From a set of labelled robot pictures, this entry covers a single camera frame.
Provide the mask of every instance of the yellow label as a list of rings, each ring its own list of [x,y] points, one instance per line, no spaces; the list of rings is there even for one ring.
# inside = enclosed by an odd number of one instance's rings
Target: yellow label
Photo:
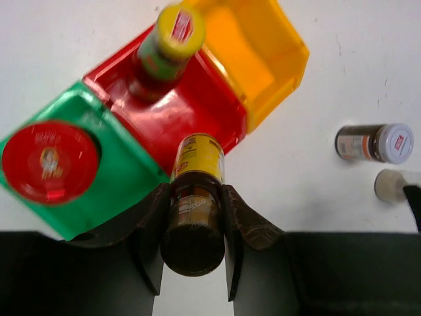
[[[193,134],[181,142],[171,181],[191,171],[208,173],[224,183],[224,152],[212,136]]]

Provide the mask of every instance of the black object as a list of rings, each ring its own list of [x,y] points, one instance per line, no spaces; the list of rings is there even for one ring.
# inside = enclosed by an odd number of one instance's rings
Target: black object
[[[161,184],[71,242],[0,233],[0,315],[150,316],[169,197]],[[421,315],[420,235],[286,233],[222,197],[235,316]]]
[[[414,214],[416,227],[421,232],[421,188],[418,186],[404,186],[403,193],[407,197],[412,214]]]

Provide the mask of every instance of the jar lid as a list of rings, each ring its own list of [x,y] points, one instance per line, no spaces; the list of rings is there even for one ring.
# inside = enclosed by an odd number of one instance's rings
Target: jar lid
[[[412,153],[414,135],[406,124],[388,124],[379,137],[379,153],[388,163],[404,163]]]
[[[9,185],[42,204],[68,202],[93,182],[99,165],[89,134],[57,121],[24,127],[7,142],[1,160]]]
[[[169,5],[158,17],[157,41],[162,52],[174,59],[188,59],[203,45],[206,36],[203,17],[185,4]]]

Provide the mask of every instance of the yellow lid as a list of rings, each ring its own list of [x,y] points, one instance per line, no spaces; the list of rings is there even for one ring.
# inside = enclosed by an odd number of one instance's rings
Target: yellow lid
[[[187,5],[169,5],[158,17],[157,41],[165,55],[188,59],[203,45],[206,30],[202,16]]]

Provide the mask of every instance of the jar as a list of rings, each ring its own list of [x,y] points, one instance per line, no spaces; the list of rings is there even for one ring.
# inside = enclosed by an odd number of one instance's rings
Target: jar
[[[171,176],[172,201],[161,255],[170,269],[198,277],[224,258],[222,184],[224,153],[206,134],[193,134],[178,148]]]
[[[174,88],[205,40],[205,21],[185,4],[169,5],[132,55],[130,92],[155,102]]]
[[[405,124],[344,126],[335,139],[338,155],[344,159],[364,159],[401,164],[412,153],[414,136]]]
[[[384,169],[374,182],[376,196],[385,202],[399,203],[407,200],[405,186],[421,186],[421,172]]]
[[[1,159],[8,185],[32,202],[68,203],[92,184],[101,147],[88,131],[67,122],[38,122],[7,142]]]

